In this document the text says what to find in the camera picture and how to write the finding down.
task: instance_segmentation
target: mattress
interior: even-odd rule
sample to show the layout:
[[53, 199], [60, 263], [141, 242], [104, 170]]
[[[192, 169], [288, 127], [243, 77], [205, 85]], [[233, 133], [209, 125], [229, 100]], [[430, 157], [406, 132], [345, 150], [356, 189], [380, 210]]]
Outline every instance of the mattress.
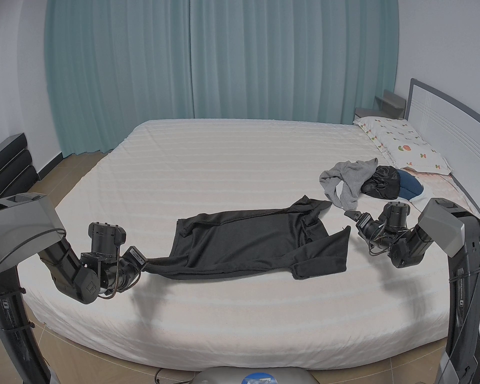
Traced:
[[[326, 200], [320, 173], [338, 161], [379, 158], [356, 126], [274, 120], [159, 120], [137, 128], [61, 201], [57, 212], [77, 253], [92, 221], [127, 232], [122, 252], [167, 257], [178, 218]], [[447, 180], [436, 191], [464, 203]], [[386, 201], [361, 195], [377, 217]], [[412, 209], [409, 226], [419, 212]], [[354, 223], [332, 206], [329, 234]], [[25, 301], [59, 334], [152, 366], [333, 369], [378, 361], [447, 335], [447, 256], [434, 244], [421, 264], [396, 269], [370, 257], [353, 228], [347, 271], [294, 280], [288, 271], [213, 281], [144, 273], [113, 300], [82, 305], [59, 293], [38, 257], [19, 265]]]

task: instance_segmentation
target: black cloth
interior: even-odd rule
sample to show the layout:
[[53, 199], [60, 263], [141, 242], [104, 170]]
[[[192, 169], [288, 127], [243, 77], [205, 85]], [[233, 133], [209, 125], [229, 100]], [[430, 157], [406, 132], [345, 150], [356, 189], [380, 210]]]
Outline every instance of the black cloth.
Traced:
[[361, 186], [362, 193], [377, 199], [393, 200], [400, 193], [400, 177], [395, 167], [379, 165]]
[[344, 272], [350, 227], [329, 236], [318, 215], [330, 201], [303, 196], [289, 208], [199, 214], [177, 221], [169, 257], [145, 271], [217, 279], [288, 268], [295, 279]]

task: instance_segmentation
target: gray cloth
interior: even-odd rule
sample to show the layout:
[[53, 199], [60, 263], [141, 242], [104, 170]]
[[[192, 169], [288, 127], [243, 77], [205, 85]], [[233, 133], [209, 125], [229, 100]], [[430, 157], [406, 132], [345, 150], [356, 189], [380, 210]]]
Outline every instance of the gray cloth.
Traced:
[[[320, 184], [325, 190], [325, 195], [332, 203], [344, 210], [357, 208], [357, 200], [360, 195], [360, 188], [377, 169], [378, 159], [368, 161], [343, 161], [336, 163], [335, 166], [323, 171], [320, 175]], [[336, 193], [338, 183], [343, 181], [343, 188], [340, 198]]]

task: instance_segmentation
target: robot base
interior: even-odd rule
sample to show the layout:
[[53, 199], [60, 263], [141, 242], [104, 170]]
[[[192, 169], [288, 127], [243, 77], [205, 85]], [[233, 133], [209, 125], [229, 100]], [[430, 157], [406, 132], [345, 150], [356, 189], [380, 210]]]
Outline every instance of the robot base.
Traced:
[[215, 367], [200, 372], [191, 384], [318, 384], [303, 368]]

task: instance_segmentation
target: baseboard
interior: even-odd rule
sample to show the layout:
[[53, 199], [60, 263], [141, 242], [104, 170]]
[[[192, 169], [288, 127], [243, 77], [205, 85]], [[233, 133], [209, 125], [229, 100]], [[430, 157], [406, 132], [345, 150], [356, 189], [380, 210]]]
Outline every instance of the baseboard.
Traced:
[[42, 180], [46, 175], [50, 173], [50, 171], [55, 168], [60, 162], [63, 160], [63, 155], [61, 152], [56, 155], [52, 161], [50, 161], [47, 165], [45, 165], [40, 172], [38, 173], [38, 178]]

